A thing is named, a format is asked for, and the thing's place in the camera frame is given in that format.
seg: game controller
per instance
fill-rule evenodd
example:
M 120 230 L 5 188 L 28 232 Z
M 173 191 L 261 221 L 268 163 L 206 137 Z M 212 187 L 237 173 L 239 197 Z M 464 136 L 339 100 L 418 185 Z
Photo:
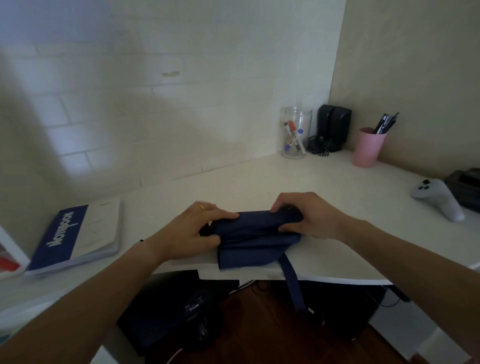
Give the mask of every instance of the game controller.
M 442 180 L 424 180 L 412 189 L 411 196 L 425 199 L 453 222 L 465 219 L 462 208 Z

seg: navy blue bag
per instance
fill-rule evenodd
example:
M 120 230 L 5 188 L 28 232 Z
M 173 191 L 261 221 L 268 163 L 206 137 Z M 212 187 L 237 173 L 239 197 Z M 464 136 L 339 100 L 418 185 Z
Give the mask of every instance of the navy blue bag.
M 297 233 L 280 233 L 278 227 L 289 222 L 300 222 L 303 215 L 296 208 L 269 211 L 240 212 L 235 220 L 222 219 L 205 226 L 200 234 L 220 236 L 217 249 L 218 267 L 237 268 L 263 266 L 278 261 L 282 267 L 288 290 L 296 311 L 305 311 L 305 303 L 292 264 L 285 251 L 300 241 Z

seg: pink cup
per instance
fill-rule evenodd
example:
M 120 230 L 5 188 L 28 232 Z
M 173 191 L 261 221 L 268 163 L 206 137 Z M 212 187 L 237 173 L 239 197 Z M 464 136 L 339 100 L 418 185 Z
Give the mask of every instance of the pink cup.
M 353 151 L 353 164 L 361 168 L 370 168 L 377 160 L 387 134 L 372 134 L 373 128 L 361 128 Z

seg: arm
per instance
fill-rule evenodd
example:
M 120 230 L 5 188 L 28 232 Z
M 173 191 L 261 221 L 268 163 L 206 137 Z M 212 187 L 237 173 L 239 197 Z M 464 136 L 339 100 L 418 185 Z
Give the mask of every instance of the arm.
M 200 228 L 237 217 L 213 204 L 194 203 L 28 323 L 0 347 L 0 362 L 89 363 L 108 329 L 160 264 L 216 247 L 220 238 L 200 237 Z
M 280 231 L 335 239 L 353 249 L 408 295 L 472 357 L 480 358 L 480 274 L 334 208 L 313 192 L 281 194 L 272 206 L 295 205 L 303 221 Z

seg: white desk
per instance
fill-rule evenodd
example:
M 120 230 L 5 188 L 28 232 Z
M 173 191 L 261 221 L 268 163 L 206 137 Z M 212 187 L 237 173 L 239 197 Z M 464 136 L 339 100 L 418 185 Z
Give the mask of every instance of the white desk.
M 269 209 L 280 192 L 315 191 L 357 218 L 465 266 L 480 265 L 480 215 L 464 210 L 452 223 L 437 209 L 410 197 L 424 179 L 383 163 L 361 169 L 347 151 L 327 158 L 290 160 L 270 155 L 120 195 L 124 202 L 121 253 L 168 223 L 195 200 L 231 211 Z M 106 258 L 44 279 L 15 277 L 0 282 L 0 319 L 12 310 L 54 300 L 90 278 L 114 259 Z M 389 282 L 360 256 L 337 241 L 303 238 L 287 251 L 299 279 L 349 284 Z M 221 273 L 215 252 L 162 264 L 156 272 L 198 269 L 204 279 L 280 279 L 278 264 Z

